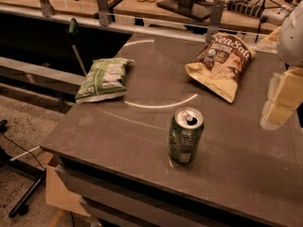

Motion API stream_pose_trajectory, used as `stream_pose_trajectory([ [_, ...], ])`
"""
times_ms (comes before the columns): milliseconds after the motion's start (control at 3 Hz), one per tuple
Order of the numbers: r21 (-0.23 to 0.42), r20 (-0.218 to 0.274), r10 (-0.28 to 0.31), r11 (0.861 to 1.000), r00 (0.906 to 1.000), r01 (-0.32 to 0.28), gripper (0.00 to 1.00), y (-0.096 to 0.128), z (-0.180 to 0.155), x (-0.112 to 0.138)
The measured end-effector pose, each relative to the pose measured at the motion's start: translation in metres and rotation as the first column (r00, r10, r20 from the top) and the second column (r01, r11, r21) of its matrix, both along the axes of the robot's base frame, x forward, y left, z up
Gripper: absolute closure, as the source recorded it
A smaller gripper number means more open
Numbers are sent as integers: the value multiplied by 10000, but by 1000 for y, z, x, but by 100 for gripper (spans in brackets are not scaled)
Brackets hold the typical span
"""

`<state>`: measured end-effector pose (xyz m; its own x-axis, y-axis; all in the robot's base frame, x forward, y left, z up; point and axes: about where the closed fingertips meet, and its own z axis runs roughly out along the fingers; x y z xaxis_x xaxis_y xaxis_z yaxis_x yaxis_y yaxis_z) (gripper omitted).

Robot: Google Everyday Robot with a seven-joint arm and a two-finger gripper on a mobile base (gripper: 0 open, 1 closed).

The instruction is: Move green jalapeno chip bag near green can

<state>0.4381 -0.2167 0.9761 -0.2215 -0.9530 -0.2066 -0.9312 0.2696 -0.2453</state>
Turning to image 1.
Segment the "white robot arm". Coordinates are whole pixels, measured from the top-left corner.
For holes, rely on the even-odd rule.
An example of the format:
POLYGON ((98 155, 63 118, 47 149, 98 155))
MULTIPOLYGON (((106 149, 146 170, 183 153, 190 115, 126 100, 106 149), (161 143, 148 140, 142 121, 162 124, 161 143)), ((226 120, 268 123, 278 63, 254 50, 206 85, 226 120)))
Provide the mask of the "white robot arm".
POLYGON ((282 23, 277 54, 289 68, 270 80, 260 119, 260 126, 268 131, 283 126, 303 102, 303 1, 282 23))

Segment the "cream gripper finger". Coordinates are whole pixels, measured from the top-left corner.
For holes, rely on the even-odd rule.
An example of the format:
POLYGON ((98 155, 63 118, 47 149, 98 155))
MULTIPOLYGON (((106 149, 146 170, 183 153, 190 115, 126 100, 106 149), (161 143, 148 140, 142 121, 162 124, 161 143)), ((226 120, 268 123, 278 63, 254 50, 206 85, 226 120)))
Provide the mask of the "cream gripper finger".
POLYGON ((275 131, 283 126, 303 102, 303 68, 290 67, 270 80, 260 126, 275 131))

